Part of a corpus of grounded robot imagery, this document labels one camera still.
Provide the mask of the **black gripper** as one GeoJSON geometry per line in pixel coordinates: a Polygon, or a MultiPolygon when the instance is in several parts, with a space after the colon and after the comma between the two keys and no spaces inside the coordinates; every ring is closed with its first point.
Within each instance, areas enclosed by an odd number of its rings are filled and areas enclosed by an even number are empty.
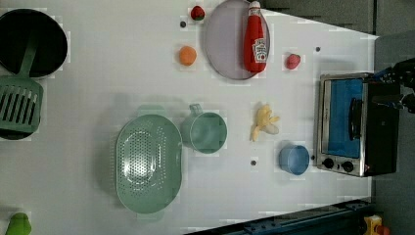
{"type": "MultiPolygon", "coordinates": [[[[370,78],[371,84],[397,85],[415,89],[415,59],[411,58],[396,63],[393,67],[376,72],[370,78]]],[[[386,106],[388,108],[404,110],[408,113],[415,113],[414,93],[392,95],[377,95],[372,98],[374,104],[386,106]]]]}

